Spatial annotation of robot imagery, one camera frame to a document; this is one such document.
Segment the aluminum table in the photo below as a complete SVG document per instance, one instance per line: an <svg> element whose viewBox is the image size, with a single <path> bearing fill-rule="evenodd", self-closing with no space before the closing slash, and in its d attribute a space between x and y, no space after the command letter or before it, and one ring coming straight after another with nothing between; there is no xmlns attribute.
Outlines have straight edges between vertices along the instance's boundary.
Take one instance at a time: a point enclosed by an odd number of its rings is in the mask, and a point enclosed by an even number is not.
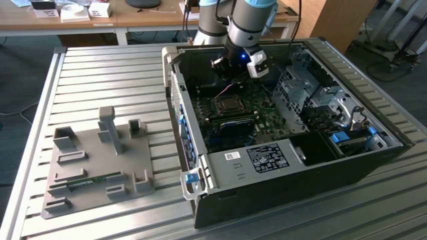
<svg viewBox="0 0 427 240"><path fill-rule="evenodd" d="M194 229L162 83L167 44L58 48L50 62L0 229L0 239L420 239L427 236L427 130L318 39L309 40L414 147L358 183L245 218ZM146 123L154 194L51 219L39 217L54 128L97 127L97 107L115 124Z"/></svg>

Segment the motherboard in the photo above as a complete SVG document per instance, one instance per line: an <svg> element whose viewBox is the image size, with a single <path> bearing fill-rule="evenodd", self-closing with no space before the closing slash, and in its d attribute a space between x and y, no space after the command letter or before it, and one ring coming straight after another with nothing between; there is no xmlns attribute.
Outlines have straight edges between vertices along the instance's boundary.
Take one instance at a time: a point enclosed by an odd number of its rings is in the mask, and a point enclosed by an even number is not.
<svg viewBox="0 0 427 240"><path fill-rule="evenodd" d="M272 92L258 82L232 84L216 96L190 99L209 153L268 143L289 135Z"/></svg>

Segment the barcode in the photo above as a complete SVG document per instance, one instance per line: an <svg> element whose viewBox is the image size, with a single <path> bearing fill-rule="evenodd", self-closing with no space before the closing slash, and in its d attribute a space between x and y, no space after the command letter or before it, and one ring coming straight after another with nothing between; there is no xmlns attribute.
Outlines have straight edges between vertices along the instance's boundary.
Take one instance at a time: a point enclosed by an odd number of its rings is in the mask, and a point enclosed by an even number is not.
<svg viewBox="0 0 427 240"><path fill-rule="evenodd" d="M225 155L225 159L226 160L232 160L232 159L238 159L240 158L240 153L237 151L225 153L224 155Z"/></svg>

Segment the label sticker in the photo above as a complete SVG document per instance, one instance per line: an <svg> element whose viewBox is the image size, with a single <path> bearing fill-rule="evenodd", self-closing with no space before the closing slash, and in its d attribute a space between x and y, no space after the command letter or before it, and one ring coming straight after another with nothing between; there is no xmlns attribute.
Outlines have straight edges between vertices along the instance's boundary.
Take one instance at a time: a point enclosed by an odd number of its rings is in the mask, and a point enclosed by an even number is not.
<svg viewBox="0 0 427 240"><path fill-rule="evenodd" d="M258 173L264 173L289 166L285 156L282 155L282 152L276 143L249 148L245 151L248 157L250 158L254 171Z"/></svg>
<svg viewBox="0 0 427 240"><path fill-rule="evenodd" d="M93 27L107 27L111 26L111 23L93 23Z"/></svg>
<svg viewBox="0 0 427 240"><path fill-rule="evenodd" d="M224 155L225 155L225 159L226 160L232 160L232 159L238 159L240 158L240 153L237 151L225 153Z"/></svg>

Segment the wooden cabinet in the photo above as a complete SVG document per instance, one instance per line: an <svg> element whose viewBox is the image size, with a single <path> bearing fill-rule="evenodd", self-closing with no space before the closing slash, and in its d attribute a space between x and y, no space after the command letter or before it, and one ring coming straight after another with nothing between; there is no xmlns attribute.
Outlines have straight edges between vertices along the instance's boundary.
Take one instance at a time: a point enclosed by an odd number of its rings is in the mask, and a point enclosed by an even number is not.
<svg viewBox="0 0 427 240"><path fill-rule="evenodd" d="M298 13L298 0L281 0ZM376 0L301 0L297 38L324 37L342 53Z"/></svg>

